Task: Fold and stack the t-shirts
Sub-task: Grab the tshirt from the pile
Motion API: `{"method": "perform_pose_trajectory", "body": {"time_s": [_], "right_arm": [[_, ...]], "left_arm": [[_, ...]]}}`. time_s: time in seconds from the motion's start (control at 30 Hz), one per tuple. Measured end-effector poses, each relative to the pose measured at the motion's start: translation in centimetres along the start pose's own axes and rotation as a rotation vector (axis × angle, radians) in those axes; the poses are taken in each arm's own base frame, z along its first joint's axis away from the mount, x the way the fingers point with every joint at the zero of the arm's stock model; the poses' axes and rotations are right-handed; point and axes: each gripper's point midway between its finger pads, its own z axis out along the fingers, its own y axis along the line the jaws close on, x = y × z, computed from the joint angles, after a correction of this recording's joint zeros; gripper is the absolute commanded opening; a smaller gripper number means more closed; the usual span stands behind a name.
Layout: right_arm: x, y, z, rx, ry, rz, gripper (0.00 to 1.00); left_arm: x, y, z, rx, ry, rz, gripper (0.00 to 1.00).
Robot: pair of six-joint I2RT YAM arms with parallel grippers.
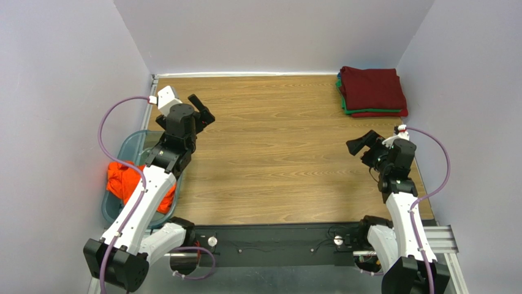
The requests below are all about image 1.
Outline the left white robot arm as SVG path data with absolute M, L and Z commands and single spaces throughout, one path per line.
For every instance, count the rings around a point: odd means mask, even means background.
M 164 195 L 191 162 L 198 133 L 212 124 L 215 117 L 195 94 L 188 97 L 187 104 L 173 94 L 142 99 L 162 110 L 156 121 L 164 132 L 142 170 L 128 162 L 122 163 L 140 176 L 137 187 L 110 228 L 99 239 L 87 240 L 83 248 L 101 293 L 106 293 L 107 284 L 127 293 L 135 292 L 143 284 L 150 266 L 169 251 L 209 256 L 211 269 L 204 279 L 216 268 L 214 254 L 196 245 L 195 225 L 188 220 L 176 218 L 150 236 L 145 235 Z

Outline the orange t-shirt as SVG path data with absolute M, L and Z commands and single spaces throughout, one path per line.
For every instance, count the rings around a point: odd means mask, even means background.
M 137 187 L 138 181 L 141 180 L 141 177 L 135 170 L 121 163 L 110 162 L 107 167 L 107 179 L 106 190 L 122 200 L 123 204 L 126 205 Z M 167 214 L 170 211 L 175 199 L 175 192 L 176 183 L 162 199 L 157 208 L 157 212 Z

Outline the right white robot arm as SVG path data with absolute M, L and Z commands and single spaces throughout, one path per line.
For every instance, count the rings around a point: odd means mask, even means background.
M 382 293 L 444 293 L 450 270 L 437 261 L 422 224 L 418 206 L 427 196 L 419 197 L 409 176 L 417 150 L 410 130 L 396 126 L 388 138 L 370 130 L 346 142 L 353 156 L 367 148 L 360 159 L 378 172 L 377 187 L 391 215 L 390 220 L 365 216 L 360 222 L 361 240 L 380 261 Z

